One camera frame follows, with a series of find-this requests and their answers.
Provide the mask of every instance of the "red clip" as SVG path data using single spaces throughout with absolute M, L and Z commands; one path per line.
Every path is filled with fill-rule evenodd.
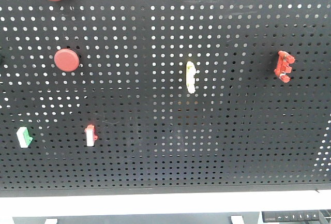
M 95 134 L 94 125 L 88 125 L 85 128 L 86 133 L 86 145 L 94 146 L 94 142 L 98 139 L 98 136 Z
M 291 78 L 286 75 L 286 73 L 291 73 L 292 67 L 290 64 L 295 62 L 295 58 L 287 52 L 278 52 L 278 64 L 277 68 L 274 70 L 275 75 L 284 83 L 288 83 Z

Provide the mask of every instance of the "plastic clip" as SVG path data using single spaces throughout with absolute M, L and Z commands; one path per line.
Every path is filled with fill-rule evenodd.
M 19 139 L 21 148 L 28 148 L 31 144 L 31 141 L 33 140 L 33 138 L 30 137 L 26 127 L 20 127 L 19 130 L 16 132 L 16 135 Z
M 86 145 L 94 146 L 95 141 L 98 139 L 98 136 L 95 135 L 94 125 L 88 125 L 85 128 L 86 133 Z
M 291 78 L 286 74 L 292 72 L 292 67 L 290 64 L 295 62 L 295 58 L 289 53 L 283 51 L 279 51 L 278 54 L 278 63 L 276 69 L 274 70 L 275 75 L 284 83 L 288 83 Z
M 194 75 L 197 73 L 197 70 L 194 66 L 194 63 L 188 61 L 186 63 L 186 87 L 190 94 L 195 92 L 195 78 Z

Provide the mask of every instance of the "yellow clip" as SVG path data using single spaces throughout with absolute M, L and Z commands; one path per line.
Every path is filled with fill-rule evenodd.
M 186 63 L 186 87 L 190 94 L 195 92 L 195 78 L 194 75 L 197 73 L 194 63 L 188 61 Z

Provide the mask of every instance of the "white and red clip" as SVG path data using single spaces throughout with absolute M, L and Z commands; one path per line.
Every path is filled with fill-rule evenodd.
M 284 83 L 288 83 L 291 78 L 286 75 L 286 73 L 292 72 L 292 67 L 290 64 L 295 62 L 295 58 L 287 52 L 278 52 L 278 64 L 277 68 L 274 70 L 275 75 Z
M 95 134 L 94 125 L 88 125 L 85 128 L 86 133 L 86 145 L 94 146 L 94 142 L 98 139 L 98 136 Z

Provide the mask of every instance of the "black pegboard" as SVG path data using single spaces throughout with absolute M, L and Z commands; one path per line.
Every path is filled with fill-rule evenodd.
M 330 3 L 1 0 L 0 190 L 329 188 Z M 54 65 L 66 47 L 75 72 Z

